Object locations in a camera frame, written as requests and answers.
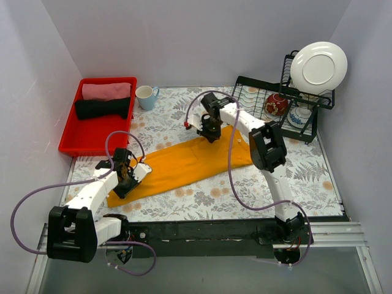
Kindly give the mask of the orange t shirt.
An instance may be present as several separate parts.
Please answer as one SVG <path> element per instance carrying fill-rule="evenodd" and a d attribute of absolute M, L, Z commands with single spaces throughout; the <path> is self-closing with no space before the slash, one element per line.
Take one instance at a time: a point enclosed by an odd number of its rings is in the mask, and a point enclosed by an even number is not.
<path fill-rule="evenodd" d="M 111 191 L 107 198 L 108 207 L 126 205 L 226 172 L 232 130 L 232 126 L 222 128 L 220 139 L 214 143 L 198 137 L 148 154 L 145 163 L 152 172 L 124 199 Z"/>

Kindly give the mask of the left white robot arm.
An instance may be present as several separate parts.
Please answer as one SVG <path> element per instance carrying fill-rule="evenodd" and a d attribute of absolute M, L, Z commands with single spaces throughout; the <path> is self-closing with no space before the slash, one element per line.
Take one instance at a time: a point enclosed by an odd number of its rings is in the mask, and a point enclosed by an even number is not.
<path fill-rule="evenodd" d="M 52 259 L 89 263 L 97 248 L 113 241 L 123 245 L 130 239 L 126 216 L 106 214 L 96 217 L 99 206 L 114 192 L 124 198 L 151 173 L 142 159 L 131 166 L 134 155 L 126 148 L 100 161 L 94 170 L 94 181 L 64 206 L 55 206 L 48 215 L 47 256 Z"/>

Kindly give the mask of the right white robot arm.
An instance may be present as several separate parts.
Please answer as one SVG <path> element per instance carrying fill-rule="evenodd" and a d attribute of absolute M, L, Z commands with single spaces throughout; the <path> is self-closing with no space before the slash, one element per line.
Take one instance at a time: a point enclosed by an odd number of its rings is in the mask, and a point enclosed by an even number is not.
<path fill-rule="evenodd" d="M 241 206 L 251 211 L 274 208 L 278 238 L 283 243 L 294 242 L 305 226 L 305 213 L 293 201 L 285 167 L 287 148 L 278 123 L 265 122 L 252 116 L 240 107 L 234 97 L 222 91 L 208 90 L 195 98 L 198 99 L 201 100 L 201 105 L 207 114 L 198 118 L 186 113 L 184 122 L 186 129 L 196 128 L 200 136 L 213 143 L 220 139 L 223 123 L 232 126 L 228 148 L 228 177 L 235 198 Z M 265 177 L 271 192 L 273 202 L 270 205 L 261 208 L 251 207 L 236 193 L 232 177 L 232 151 L 234 134 L 237 130 L 248 138 L 251 161 Z"/>

